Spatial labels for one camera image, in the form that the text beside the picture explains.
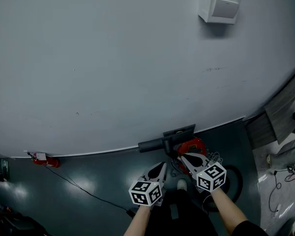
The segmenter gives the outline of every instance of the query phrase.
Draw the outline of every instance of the black pants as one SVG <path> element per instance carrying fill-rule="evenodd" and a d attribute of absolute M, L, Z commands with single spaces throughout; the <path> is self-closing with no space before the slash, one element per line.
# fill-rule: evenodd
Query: black pants
<path fill-rule="evenodd" d="M 195 206 L 184 190 L 178 190 L 166 194 L 161 207 L 155 206 L 152 209 L 146 236 L 156 235 L 209 235 L 217 236 L 217 233 L 208 215 Z M 176 204 L 178 219 L 172 219 L 170 204 Z"/>

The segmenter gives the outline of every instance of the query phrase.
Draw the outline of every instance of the white electrical box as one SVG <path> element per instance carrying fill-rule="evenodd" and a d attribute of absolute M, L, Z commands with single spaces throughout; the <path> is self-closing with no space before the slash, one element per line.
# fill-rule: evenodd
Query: white electrical box
<path fill-rule="evenodd" d="M 235 24 L 241 0 L 200 0 L 199 16 L 206 23 Z"/>

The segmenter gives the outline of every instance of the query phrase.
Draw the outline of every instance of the white wall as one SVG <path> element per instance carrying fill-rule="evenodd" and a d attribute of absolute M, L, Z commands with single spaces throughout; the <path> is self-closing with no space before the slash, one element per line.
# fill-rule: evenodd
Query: white wall
<path fill-rule="evenodd" d="M 295 0 L 0 0 L 0 153 L 76 154 L 252 114 L 295 68 Z"/>

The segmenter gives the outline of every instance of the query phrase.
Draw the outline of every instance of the forearm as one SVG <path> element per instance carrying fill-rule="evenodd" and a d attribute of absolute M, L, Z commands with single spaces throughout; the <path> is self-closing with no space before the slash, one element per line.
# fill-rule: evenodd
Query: forearm
<path fill-rule="evenodd" d="M 144 236 L 150 211 L 151 207 L 140 206 L 124 236 Z"/>
<path fill-rule="evenodd" d="M 221 214 L 224 225 L 231 235 L 236 226 L 248 219 L 221 188 L 214 190 L 211 195 Z"/>

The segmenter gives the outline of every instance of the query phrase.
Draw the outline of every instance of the black sleeve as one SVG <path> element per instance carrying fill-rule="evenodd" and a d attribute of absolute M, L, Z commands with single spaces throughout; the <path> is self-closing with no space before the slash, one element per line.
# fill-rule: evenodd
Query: black sleeve
<path fill-rule="evenodd" d="M 241 222 L 238 226 L 236 226 L 235 230 L 232 233 L 232 236 L 242 236 L 247 234 L 267 236 L 264 230 L 249 221 Z"/>

